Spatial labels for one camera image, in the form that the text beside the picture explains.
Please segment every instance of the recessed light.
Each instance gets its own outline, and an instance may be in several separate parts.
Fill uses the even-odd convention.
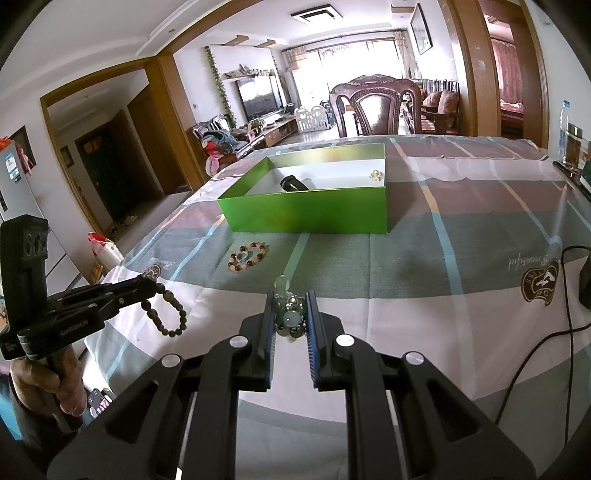
[[[305,24],[324,24],[334,20],[341,20],[343,16],[338,13],[331,5],[322,5],[320,7],[309,8],[307,10],[291,14],[292,18]]]

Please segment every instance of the bead bracelet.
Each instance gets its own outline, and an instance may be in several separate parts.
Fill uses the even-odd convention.
[[[187,312],[185,312],[185,310],[183,309],[183,305],[181,305],[181,303],[174,298],[174,294],[170,290],[166,290],[166,287],[162,283],[156,284],[156,293],[160,293],[165,301],[167,301],[175,309],[177,309],[178,314],[180,316],[180,323],[178,325],[178,328],[176,330],[168,330],[164,328],[162,320],[160,320],[160,318],[158,317],[158,312],[156,311],[156,309],[152,308],[152,304],[149,300],[144,300],[140,304],[142,310],[145,310],[147,312],[148,318],[151,319],[152,322],[154,322],[154,325],[156,325],[156,328],[160,333],[162,333],[162,335],[169,336],[170,338],[176,335],[181,335],[183,331],[187,329]]]
[[[248,254],[252,249],[255,249],[255,251],[252,253],[250,260],[248,260]],[[230,267],[230,270],[232,271],[240,272],[240,270],[245,270],[248,267],[259,263],[263,258],[265,258],[266,254],[267,248],[265,244],[253,242],[248,246],[242,245],[239,250],[236,250],[236,252],[230,255],[228,267]]]

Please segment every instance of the human hand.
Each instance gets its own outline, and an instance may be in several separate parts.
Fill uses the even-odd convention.
[[[18,399],[29,410],[51,416],[41,390],[54,393],[64,413],[79,417],[86,409],[86,391],[82,384],[82,365],[72,346],[66,347],[62,357],[62,379],[54,372],[27,357],[13,360],[10,373]]]

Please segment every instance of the plastic water bottle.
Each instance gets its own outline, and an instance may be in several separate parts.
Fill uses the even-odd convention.
[[[566,157],[566,138],[569,131],[570,102],[565,100],[562,103],[560,112],[560,137],[558,138],[558,154],[556,160],[564,162]]]

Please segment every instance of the printed logo on sheet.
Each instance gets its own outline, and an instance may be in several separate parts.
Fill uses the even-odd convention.
[[[158,280],[158,277],[161,273],[162,269],[159,265],[150,265],[148,268],[144,270],[144,273],[142,273],[142,275],[144,277],[148,277],[150,280],[156,281]]]
[[[544,300],[546,306],[550,305],[554,298],[554,290],[558,282],[560,264],[553,258],[541,268],[530,268],[521,279],[521,293],[527,302],[535,299]]]

